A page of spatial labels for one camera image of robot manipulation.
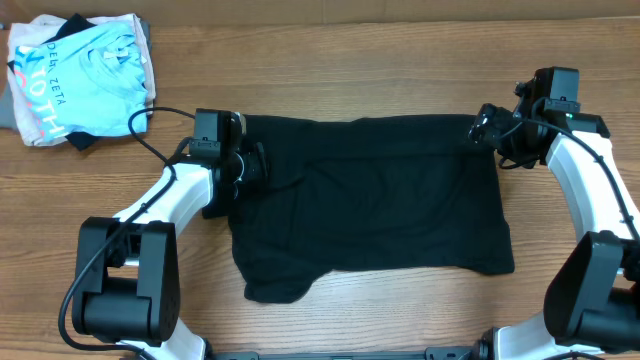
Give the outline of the black polo shirt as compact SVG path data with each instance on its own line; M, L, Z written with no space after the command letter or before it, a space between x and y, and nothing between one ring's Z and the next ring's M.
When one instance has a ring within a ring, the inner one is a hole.
M513 272L493 151L470 115L318 122L250 115L242 149L268 175L222 190L244 295L292 303L334 271L453 266Z

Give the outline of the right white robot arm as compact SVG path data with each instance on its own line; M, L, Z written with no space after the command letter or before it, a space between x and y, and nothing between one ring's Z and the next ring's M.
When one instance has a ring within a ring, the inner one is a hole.
M616 169L602 120L482 106L469 137L514 163L538 161L558 181L577 244L541 313L488 333L489 359L596 359L639 348L639 211Z

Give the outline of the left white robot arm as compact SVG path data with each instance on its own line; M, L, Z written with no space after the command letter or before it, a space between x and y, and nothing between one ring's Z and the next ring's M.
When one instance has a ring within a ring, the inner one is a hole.
M90 217L79 231L75 278L58 315L70 347L130 352L138 359L210 359L209 342L180 318L177 239L202 210L219 210L249 180L264 181L262 144L186 138L162 176L112 217Z

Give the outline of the light blue printed t-shirt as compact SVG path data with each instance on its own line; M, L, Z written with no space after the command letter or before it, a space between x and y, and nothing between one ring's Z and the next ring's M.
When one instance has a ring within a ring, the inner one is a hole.
M14 48L18 88L43 141L74 132L120 137L146 130L144 120L129 121L145 109L148 95L135 40L129 24L109 22Z

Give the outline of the grey folded garment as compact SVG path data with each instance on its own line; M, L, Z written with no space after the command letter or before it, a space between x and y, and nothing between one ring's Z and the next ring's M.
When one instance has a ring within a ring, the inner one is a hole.
M17 131L14 113L14 101L9 83L6 83L0 99L0 127Z

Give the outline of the beige folded garment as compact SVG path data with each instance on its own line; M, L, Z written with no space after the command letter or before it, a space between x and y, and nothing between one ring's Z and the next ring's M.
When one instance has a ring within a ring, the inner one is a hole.
M49 38L58 34L59 30L72 19L78 18L78 25L101 25L113 21L126 21L134 29L136 44L142 50L142 63L145 72L146 82L144 85L150 90L146 98L146 105L152 105L156 98L156 88L154 71L151 63L151 36L150 24L142 20L136 14L126 14L116 17L94 17L84 19L75 14L68 20L53 15L39 15L30 23L14 23L9 30L8 46L8 89L3 98L8 97L11 91L13 99L13 110L7 115L8 119L14 121L23 141L27 146L52 146L65 142L63 140L45 141L41 135L36 134L36 118L27 110L27 100L24 94L18 93L18 81L13 74L13 61L15 60L15 48L19 45L39 45Z

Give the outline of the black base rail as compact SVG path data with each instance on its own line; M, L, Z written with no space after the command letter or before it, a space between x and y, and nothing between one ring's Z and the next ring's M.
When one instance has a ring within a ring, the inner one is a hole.
M210 352L206 360L469 360L468 346L428 347L422 351L376 351L342 353L259 354L257 352Z

